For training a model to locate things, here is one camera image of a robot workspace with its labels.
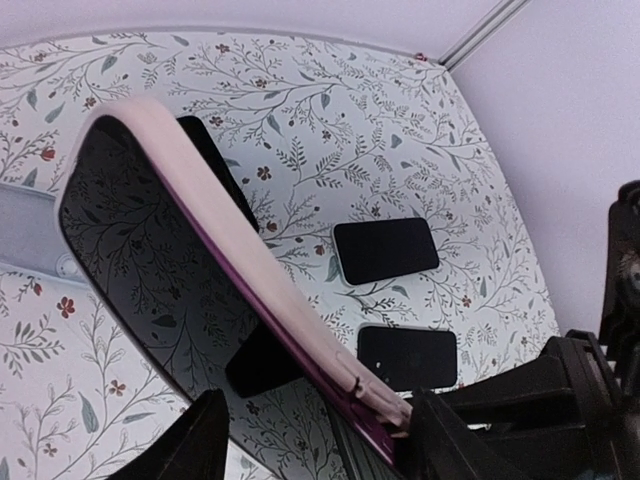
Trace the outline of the light blue phone case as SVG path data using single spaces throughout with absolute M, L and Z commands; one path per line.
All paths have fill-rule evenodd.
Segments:
M 1 262 L 85 283 L 59 232 L 55 197 L 30 187 L 1 185 Z

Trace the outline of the black phone with white edge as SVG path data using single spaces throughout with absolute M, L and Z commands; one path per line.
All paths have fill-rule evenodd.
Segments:
M 184 397 L 224 393 L 230 436 L 287 479 L 390 479 L 370 408 L 306 376 L 183 214 L 123 124 L 86 130 L 61 233 L 109 313 Z

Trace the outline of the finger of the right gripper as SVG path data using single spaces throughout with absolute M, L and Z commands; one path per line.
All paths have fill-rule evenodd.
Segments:
M 468 424 L 510 424 L 516 430 L 557 429 L 575 422 L 575 359 L 542 355 L 440 398 Z

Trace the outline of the pink phone case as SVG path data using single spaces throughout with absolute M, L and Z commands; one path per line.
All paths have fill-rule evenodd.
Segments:
M 124 125 L 191 226 L 245 299 L 306 376 L 327 395 L 354 397 L 376 420 L 405 430 L 412 408 L 338 341 L 291 281 L 201 157 L 172 113 L 158 100 L 132 97 L 97 107 Z

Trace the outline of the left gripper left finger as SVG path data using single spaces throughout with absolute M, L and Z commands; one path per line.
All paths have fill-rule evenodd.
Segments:
M 111 474 L 109 480 L 222 480 L 229 424 L 224 393 L 207 390 L 150 448 Z

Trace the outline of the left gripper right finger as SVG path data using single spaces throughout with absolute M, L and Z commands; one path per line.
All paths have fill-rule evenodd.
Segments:
M 416 390 L 399 471 L 408 479 L 503 479 L 505 462 L 434 392 Z

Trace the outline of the black phone case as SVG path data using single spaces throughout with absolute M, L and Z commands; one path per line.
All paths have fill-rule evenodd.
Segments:
M 253 229 L 258 232 L 259 224 L 249 203 L 232 176 L 227 162 L 220 154 L 204 123 L 196 116 L 179 117 L 177 121 L 229 196 L 234 200 L 236 206 L 242 211 Z

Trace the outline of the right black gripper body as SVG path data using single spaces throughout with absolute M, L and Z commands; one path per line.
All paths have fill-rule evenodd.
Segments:
M 578 456 L 594 479 L 639 477 L 639 182 L 609 209 L 608 256 L 597 335 L 556 340 L 586 440 Z

